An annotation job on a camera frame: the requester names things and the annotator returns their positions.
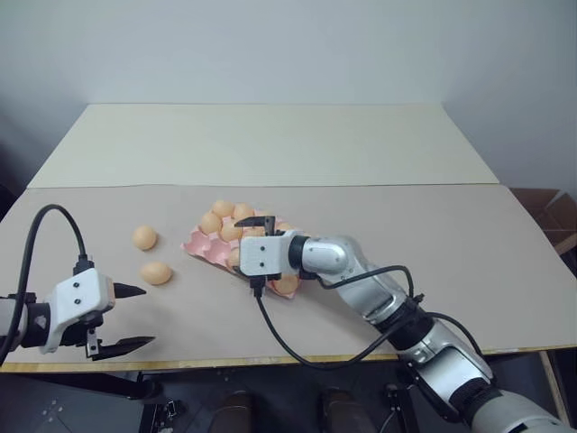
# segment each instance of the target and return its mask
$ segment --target white wall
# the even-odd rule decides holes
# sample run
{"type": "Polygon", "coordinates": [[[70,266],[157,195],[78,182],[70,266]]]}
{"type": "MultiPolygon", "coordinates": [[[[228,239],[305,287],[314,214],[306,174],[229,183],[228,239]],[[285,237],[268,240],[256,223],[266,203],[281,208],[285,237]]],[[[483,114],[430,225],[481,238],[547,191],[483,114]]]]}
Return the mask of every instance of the white wall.
{"type": "Polygon", "coordinates": [[[0,170],[23,186],[88,102],[445,102],[503,183],[577,196],[576,21],[574,0],[0,0],[0,170]]]}

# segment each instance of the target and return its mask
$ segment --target black cable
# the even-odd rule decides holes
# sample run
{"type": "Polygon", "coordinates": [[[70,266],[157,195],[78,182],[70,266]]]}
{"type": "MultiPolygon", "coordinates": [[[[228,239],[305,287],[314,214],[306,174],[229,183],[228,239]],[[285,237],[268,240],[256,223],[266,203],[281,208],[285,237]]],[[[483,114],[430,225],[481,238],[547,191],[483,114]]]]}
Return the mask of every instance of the black cable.
{"type": "Polygon", "coordinates": [[[467,337],[467,339],[469,340],[469,343],[471,343],[472,348],[474,349],[474,351],[477,353],[478,356],[480,356],[481,358],[483,357],[483,352],[481,351],[481,348],[479,347],[479,345],[477,344],[477,342],[475,341],[475,338],[472,336],[471,332],[469,332],[469,329],[467,329],[461,322],[459,322],[456,318],[452,318],[451,316],[447,316],[446,314],[443,313],[434,313],[434,312],[427,312],[425,313],[427,316],[429,316],[430,318],[440,318],[442,320],[446,320],[447,322],[455,325],[456,327],[459,328],[459,330],[461,332],[464,333],[464,335],[467,337]]]}
{"type": "Polygon", "coordinates": [[[364,359],[365,357],[370,355],[371,352],[374,351],[377,347],[382,345],[392,334],[397,332],[399,329],[401,329],[403,326],[405,326],[412,319],[412,317],[409,317],[409,318],[406,318],[405,320],[401,320],[400,322],[394,324],[389,329],[387,329],[384,333],[382,333],[379,336],[379,338],[377,338],[375,341],[373,341],[366,349],[364,349],[362,352],[360,352],[358,355],[354,356],[351,359],[348,359],[348,360],[342,361],[342,362],[338,362],[338,363],[332,363],[332,364],[312,363],[312,362],[308,361],[306,358],[303,358],[301,355],[299,355],[294,350],[292,350],[290,348],[290,346],[282,339],[279,332],[277,332],[277,329],[274,327],[274,325],[272,325],[272,321],[270,320],[269,313],[267,312],[267,309],[264,307],[264,304],[262,303],[262,297],[257,296],[256,301],[259,304],[259,309],[261,309],[262,316],[264,317],[264,321],[267,323],[267,326],[269,327],[270,332],[275,337],[277,342],[279,342],[279,344],[282,346],[282,348],[285,349],[289,355],[291,355],[293,358],[295,358],[301,364],[306,365],[307,367],[310,367],[310,368],[315,368],[317,370],[337,370],[339,368],[348,367],[350,365],[353,365],[353,364],[360,362],[362,359],[364,359]]]}
{"type": "Polygon", "coordinates": [[[38,229],[40,223],[44,216],[52,209],[58,210],[70,223],[72,230],[74,231],[74,236],[78,242],[79,256],[78,259],[86,260],[87,252],[84,246],[84,240],[82,239],[82,234],[80,229],[74,221],[72,215],[64,207],[60,205],[47,205],[40,209],[36,216],[34,217],[32,224],[30,225],[30,230],[28,231],[28,237],[26,238],[26,245],[24,247],[24,255],[22,258],[22,266],[20,268],[20,280],[18,281],[18,291],[15,296],[14,312],[12,314],[12,320],[10,321],[10,327],[8,328],[8,333],[4,338],[2,347],[0,347],[0,365],[2,365],[10,352],[10,347],[16,337],[18,332],[18,325],[20,324],[20,319],[22,318],[22,313],[24,310],[24,301],[26,297],[26,287],[28,286],[28,275],[30,274],[30,265],[32,263],[32,251],[34,249],[34,241],[36,240],[36,235],[38,234],[38,229]]]}
{"type": "Polygon", "coordinates": [[[413,277],[411,276],[411,272],[408,270],[408,268],[400,264],[395,264],[393,266],[385,266],[383,268],[375,269],[374,271],[368,271],[360,275],[355,275],[354,277],[348,278],[346,280],[336,282],[335,284],[325,284],[325,282],[321,278],[318,278],[318,282],[323,287],[323,289],[332,290],[338,287],[343,287],[346,284],[350,284],[352,282],[357,282],[360,280],[364,280],[365,278],[370,278],[374,277],[375,275],[380,275],[385,272],[393,272],[393,271],[401,271],[405,274],[408,282],[408,296],[410,298],[413,298],[415,296],[415,285],[413,284],[413,277]]]}
{"type": "MultiPolygon", "coordinates": [[[[411,276],[411,272],[408,270],[408,268],[406,266],[402,266],[402,265],[385,266],[385,267],[376,269],[374,271],[369,271],[369,272],[362,273],[360,275],[356,275],[356,276],[349,278],[347,280],[339,281],[335,284],[325,284],[321,278],[318,278],[318,282],[323,287],[323,289],[332,290],[332,289],[336,289],[339,287],[343,287],[344,285],[350,284],[352,282],[364,280],[366,278],[370,278],[370,277],[373,277],[375,275],[380,275],[380,274],[385,273],[385,272],[394,272],[394,271],[402,271],[405,273],[405,276],[407,277],[407,281],[408,281],[408,296],[412,300],[414,300],[416,303],[419,303],[421,300],[423,300],[423,295],[418,295],[415,297],[415,285],[413,282],[413,277],[411,276]]],[[[374,351],[379,345],[383,344],[392,334],[397,332],[399,329],[401,329],[403,326],[405,326],[408,322],[410,322],[413,319],[413,315],[410,315],[409,317],[405,318],[405,320],[401,320],[400,322],[393,324],[389,329],[387,329],[383,334],[381,334],[379,338],[377,338],[374,342],[372,342],[365,350],[363,350],[358,355],[354,356],[353,358],[351,358],[347,361],[342,361],[340,363],[332,363],[332,364],[312,363],[312,362],[308,361],[306,358],[299,355],[294,350],[292,350],[290,348],[290,346],[282,339],[279,332],[276,330],[276,328],[272,324],[272,321],[270,320],[269,313],[267,312],[267,310],[264,307],[264,304],[262,302],[262,288],[260,290],[255,290],[254,297],[256,298],[256,301],[259,304],[259,309],[261,310],[262,316],[264,317],[264,321],[266,322],[267,327],[269,328],[270,332],[275,337],[277,342],[282,346],[282,348],[285,349],[289,355],[291,355],[293,358],[295,358],[301,364],[303,364],[307,367],[315,368],[317,370],[336,370],[336,369],[344,368],[344,367],[347,367],[347,366],[350,366],[350,365],[353,365],[353,364],[360,362],[362,359],[364,359],[366,356],[368,356],[372,351],[374,351]]],[[[481,348],[479,347],[479,345],[475,341],[475,338],[472,336],[471,332],[469,332],[469,330],[464,325],[462,325],[458,320],[456,320],[455,318],[452,318],[451,316],[447,316],[446,314],[442,314],[442,313],[428,312],[425,314],[430,318],[439,318],[442,320],[446,320],[447,322],[452,323],[453,325],[458,327],[459,330],[461,330],[461,332],[463,332],[463,334],[469,339],[469,342],[471,343],[471,345],[472,345],[474,351],[477,353],[477,355],[479,355],[480,357],[483,357],[483,353],[481,351],[481,348]]]]}

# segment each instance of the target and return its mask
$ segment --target wooden table edge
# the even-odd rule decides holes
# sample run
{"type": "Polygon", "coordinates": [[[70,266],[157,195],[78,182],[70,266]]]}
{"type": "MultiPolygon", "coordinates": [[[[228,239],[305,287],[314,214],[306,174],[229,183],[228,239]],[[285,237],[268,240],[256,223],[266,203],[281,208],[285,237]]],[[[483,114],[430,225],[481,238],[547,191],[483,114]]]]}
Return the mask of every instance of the wooden table edge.
{"type": "MultiPolygon", "coordinates": [[[[566,349],[571,345],[550,345],[543,347],[520,347],[517,349],[489,349],[485,355],[513,355],[518,353],[539,352],[543,350],[566,349]]],[[[352,355],[313,355],[309,361],[334,363],[346,361],[352,355]]],[[[394,354],[369,355],[365,361],[396,360],[394,354]]],[[[255,365],[296,364],[291,356],[258,356],[249,358],[196,359],[188,361],[134,361],[134,362],[97,362],[97,363],[4,363],[0,373],[107,373],[127,371],[181,370],[192,368],[245,367],[255,365]]]]}

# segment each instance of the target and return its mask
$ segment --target cardboard box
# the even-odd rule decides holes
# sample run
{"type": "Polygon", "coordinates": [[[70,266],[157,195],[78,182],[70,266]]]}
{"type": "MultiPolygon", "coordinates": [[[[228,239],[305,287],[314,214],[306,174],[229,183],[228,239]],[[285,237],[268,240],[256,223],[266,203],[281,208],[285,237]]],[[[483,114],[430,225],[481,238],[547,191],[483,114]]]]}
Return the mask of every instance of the cardboard box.
{"type": "Polygon", "coordinates": [[[559,189],[511,188],[513,195],[539,224],[561,255],[577,246],[577,204],[559,189]]]}

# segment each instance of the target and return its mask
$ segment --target white tabletop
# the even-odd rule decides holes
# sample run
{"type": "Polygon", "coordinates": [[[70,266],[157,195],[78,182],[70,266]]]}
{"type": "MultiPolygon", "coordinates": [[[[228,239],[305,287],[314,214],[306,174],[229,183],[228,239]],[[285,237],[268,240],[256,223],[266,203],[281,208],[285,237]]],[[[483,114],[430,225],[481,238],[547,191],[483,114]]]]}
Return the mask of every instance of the white tabletop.
{"type": "MultiPolygon", "coordinates": [[[[246,283],[180,249],[219,198],[269,209],[316,235],[351,235],[376,265],[408,266],[424,307],[461,319],[487,352],[577,342],[575,279],[440,106],[96,105],[0,224],[0,287],[13,291],[27,227],[38,208],[57,202],[77,219],[101,272],[148,291],[119,300],[100,336],[157,339],[106,363],[77,348],[18,349],[1,370],[290,361],[246,283]],[[130,242],[141,224],[160,234],[147,253],[130,242]],[[175,271],[165,286],[138,277],[154,260],[175,271]]],[[[40,299],[69,276],[72,241],[61,218],[46,218],[30,282],[40,299]]],[[[378,335],[313,283],[293,300],[266,302],[283,336],[317,359],[344,359],[378,335]]]]}
{"type": "Polygon", "coordinates": [[[440,105],[92,105],[29,188],[497,182],[440,105]]]}

